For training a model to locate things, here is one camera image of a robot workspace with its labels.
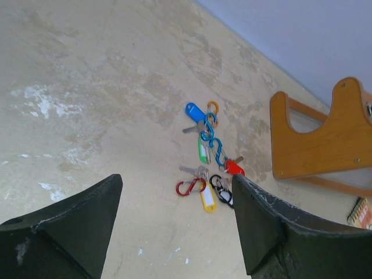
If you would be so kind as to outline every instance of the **blue-gray wall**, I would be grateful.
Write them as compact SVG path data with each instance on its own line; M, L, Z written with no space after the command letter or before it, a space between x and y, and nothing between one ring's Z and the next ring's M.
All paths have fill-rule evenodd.
M372 90L372 1L196 1L326 104L347 76Z

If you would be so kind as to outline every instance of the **wooden key holder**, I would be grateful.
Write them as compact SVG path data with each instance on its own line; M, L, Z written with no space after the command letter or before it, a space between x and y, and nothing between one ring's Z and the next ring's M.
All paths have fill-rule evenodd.
M277 92L270 100L271 148L276 179L294 179L357 196L372 196L359 188L316 175L372 166L372 124L367 104L372 95L353 77L333 90L327 116ZM318 129L299 133L291 125L289 109L323 122Z

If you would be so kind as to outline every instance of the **stained concrete surface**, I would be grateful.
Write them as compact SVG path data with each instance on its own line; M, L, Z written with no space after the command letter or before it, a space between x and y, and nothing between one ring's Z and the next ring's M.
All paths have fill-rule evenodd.
M271 174L270 97L327 108L191 0L0 7L0 222L120 173L102 278L246 278L233 210L208 214L174 190L190 178L180 164L201 164L184 107L215 100L216 135L247 177L346 223L355 197Z

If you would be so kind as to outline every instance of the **red key tag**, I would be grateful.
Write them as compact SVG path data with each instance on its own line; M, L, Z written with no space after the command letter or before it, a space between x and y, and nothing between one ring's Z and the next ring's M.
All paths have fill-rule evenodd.
M243 174L245 176L244 169L239 167L233 160L227 160L225 163L225 169L228 173L234 174Z

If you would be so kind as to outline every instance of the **blue carabiner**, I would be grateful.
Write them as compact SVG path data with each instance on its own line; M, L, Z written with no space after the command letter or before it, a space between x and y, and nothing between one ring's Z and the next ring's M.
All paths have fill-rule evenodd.
M201 139L202 140L204 140L204 141L211 141L213 138L214 138L214 130L213 130L213 127L212 127L212 125L209 123L209 121L208 121L208 117L209 116L212 116L213 117L213 119L214 119L214 122L216 122L217 121L217 116L214 114L214 113L212 113L212 112L209 112L209 113L207 113L206 115L205 115L205 117L204 117L204 123L206 124L206 126L207 126L207 128L208 128L208 131L210 132L210 136L208 137L207 135L206 135L206 131L202 131L201 132L201 134L200 134L200 137L201 137Z
M220 141L219 138L214 138L214 139L212 139L212 140L209 141L210 148L213 148L214 147L213 141L217 141L218 144L219 144L219 148L217 149L217 154L215 154L216 155L216 162L217 162L217 164L220 167L223 167L224 166L224 163L221 163L221 160L220 160L220 157L222 155L222 142ZM226 161L228 158L226 157L226 155L223 155L223 156L224 156L223 159Z

